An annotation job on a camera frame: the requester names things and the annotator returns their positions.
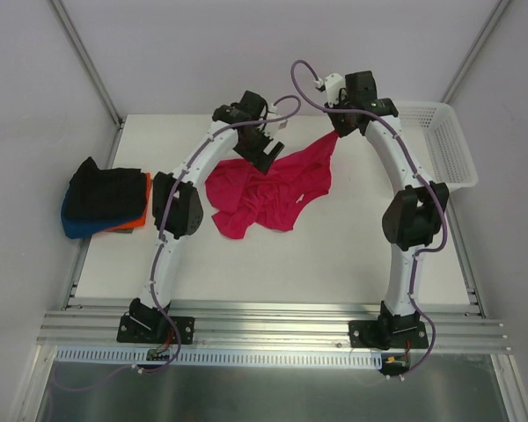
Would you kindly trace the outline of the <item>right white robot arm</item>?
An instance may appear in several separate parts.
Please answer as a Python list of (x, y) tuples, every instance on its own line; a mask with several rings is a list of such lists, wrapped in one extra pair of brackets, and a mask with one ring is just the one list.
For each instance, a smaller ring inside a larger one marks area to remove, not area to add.
[(416, 294), (427, 253), (440, 251), (431, 244), (445, 235), (444, 211), (449, 189), (436, 183), (407, 146), (397, 106), (379, 98), (369, 71), (324, 80), (326, 108), (335, 132), (359, 131), (378, 154), (394, 197), (382, 216), (382, 230), (391, 245), (390, 279), (378, 318), (358, 332), (365, 344), (387, 350), (411, 337), (421, 326)]

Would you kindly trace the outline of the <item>pink t shirt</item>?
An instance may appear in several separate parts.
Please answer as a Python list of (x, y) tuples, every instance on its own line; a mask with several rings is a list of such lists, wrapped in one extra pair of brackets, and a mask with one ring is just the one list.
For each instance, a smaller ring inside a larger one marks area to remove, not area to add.
[(241, 159), (222, 161), (205, 182), (212, 220), (221, 235), (245, 237), (248, 228), (260, 226), (288, 232), (312, 201), (329, 194), (331, 157), (338, 135), (326, 134), (305, 149), (273, 162), (262, 174)]

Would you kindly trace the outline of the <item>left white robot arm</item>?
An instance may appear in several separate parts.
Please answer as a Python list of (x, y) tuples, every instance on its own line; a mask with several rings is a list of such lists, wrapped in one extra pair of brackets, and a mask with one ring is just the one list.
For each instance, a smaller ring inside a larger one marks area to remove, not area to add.
[(219, 106), (196, 149), (172, 172), (158, 173), (152, 185), (151, 211), (158, 231), (149, 279), (129, 305), (128, 316), (148, 341), (158, 341), (168, 326), (174, 272), (185, 242), (201, 226), (204, 212), (199, 188), (230, 151), (235, 151), (261, 173), (267, 173), (282, 152), (274, 135), (287, 120), (279, 103), (245, 91), (238, 102)]

